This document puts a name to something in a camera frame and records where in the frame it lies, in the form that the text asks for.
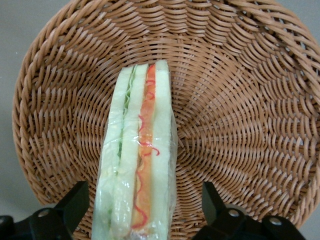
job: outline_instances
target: woven basket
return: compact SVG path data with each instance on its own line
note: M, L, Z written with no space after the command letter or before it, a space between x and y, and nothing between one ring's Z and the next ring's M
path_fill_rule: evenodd
M273 0L74 0L30 46L13 101L16 151L36 197L80 180L91 236L101 144L122 67L167 59L178 127L171 239L206 222L203 181L250 216L297 227L320 201L320 49Z

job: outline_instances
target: gray background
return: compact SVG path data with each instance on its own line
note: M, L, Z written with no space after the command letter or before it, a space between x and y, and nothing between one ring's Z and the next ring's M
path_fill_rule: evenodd
M41 206L19 166L12 133L12 100L21 63L47 21L68 0L0 0L0 215L22 220ZM297 14L320 43L320 0L278 0ZM320 207L300 231L308 240L320 237Z

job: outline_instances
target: black clamp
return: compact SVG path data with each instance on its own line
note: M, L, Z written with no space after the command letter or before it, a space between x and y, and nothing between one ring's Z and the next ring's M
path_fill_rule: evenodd
M14 223L0 216L1 240L72 240L72 233L89 207L89 187L79 181L54 208L43 208Z
M202 185L202 210L207 221L192 240L305 240L286 218L253 220L236 208L227 208L211 182Z

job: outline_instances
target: metal screw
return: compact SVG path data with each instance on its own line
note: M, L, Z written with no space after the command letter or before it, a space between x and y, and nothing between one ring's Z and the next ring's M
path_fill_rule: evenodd
M276 225L276 226L281 226L282 225L282 222L276 218L276 217L271 217L269 219L269 221L273 224L273 225Z
M229 210L229 214L232 216L232 217L239 217L239 212L237 210L234 210L234 209L230 209Z
M49 212L50 212L49 209L42 210L41 212L39 212L38 217L42 218L42 217L48 215Z

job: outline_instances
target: plastic wrap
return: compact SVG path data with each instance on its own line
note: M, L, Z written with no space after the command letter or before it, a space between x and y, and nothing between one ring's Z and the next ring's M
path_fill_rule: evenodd
M165 240L176 205L178 136L167 62L121 70L100 155L93 240Z

